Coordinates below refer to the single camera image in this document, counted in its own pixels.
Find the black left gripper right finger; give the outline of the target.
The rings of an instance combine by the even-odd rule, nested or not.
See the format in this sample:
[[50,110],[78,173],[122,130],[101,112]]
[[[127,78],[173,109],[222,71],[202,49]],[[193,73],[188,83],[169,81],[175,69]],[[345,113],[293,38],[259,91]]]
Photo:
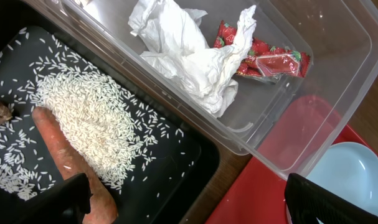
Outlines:
[[378,216],[296,173],[288,176],[285,200],[293,224],[378,224]]

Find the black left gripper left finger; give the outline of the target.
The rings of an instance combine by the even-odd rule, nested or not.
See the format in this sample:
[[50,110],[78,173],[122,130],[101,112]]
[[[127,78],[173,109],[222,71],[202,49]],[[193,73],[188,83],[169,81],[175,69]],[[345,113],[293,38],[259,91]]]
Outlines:
[[84,173],[27,201],[0,189],[0,223],[82,223],[84,216],[91,212],[91,196]]

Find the orange carrot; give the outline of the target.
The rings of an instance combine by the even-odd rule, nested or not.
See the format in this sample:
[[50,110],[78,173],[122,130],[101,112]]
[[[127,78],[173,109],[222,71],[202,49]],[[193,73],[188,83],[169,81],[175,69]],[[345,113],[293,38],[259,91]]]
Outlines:
[[84,173],[89,181],[90,213],[83,218],[84,223],[113,223],[118,217],[115,200],[99,180],[95,171],[85,159],[71,146],[51,110],[36,107],[32,118],[40,132],[55,165],[63,179]]

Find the light blue bowl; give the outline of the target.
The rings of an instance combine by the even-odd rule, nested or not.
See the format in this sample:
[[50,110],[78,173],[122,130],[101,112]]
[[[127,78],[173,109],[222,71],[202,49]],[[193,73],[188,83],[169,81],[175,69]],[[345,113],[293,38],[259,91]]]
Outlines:
[[368,147],[332,145],[304,178],[378,216],[378,157]]

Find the white rice pile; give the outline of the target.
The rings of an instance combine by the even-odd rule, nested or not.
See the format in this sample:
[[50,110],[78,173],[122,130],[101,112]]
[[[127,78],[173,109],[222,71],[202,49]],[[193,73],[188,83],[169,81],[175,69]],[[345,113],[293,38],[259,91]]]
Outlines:
[[[68,142],[105,187],[110,192],[120,190],[135,170],[137,157],[153,160],[147,148],[158,143],[154,130],[167,119],[147,109],[133,92],[92,63],[81,69],[83,57],[70,52],[59,39],[54,38],[47,48],[51,56],[34,69],[28,93],[31,118],[38,106],[50,109]],[[29,174],[27,169],[13,172],[0,166],[0,189],[27,201],[57,185],[31,190]]]

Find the red snack wrapper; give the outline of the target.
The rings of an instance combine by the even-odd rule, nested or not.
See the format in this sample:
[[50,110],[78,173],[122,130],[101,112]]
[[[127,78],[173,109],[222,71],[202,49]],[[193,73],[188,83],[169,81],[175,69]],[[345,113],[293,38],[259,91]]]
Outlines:
[[284,76],[304,78],[310,60],[310,55],[305,52],[272,46],[254,37],[235,74],[264,83],[276,83]]

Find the white napkin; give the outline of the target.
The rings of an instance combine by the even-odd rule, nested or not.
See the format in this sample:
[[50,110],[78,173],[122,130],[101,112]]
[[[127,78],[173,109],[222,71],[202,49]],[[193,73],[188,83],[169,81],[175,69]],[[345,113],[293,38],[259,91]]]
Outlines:
[[141,58],[219,118],[238,92],[232,76],[252,46],[256,8],[240,13],[232,44],[221,48],[210,48],[199,28],[206,11],[183,9],[172,0],[139,0],[128,24],[148,48]]

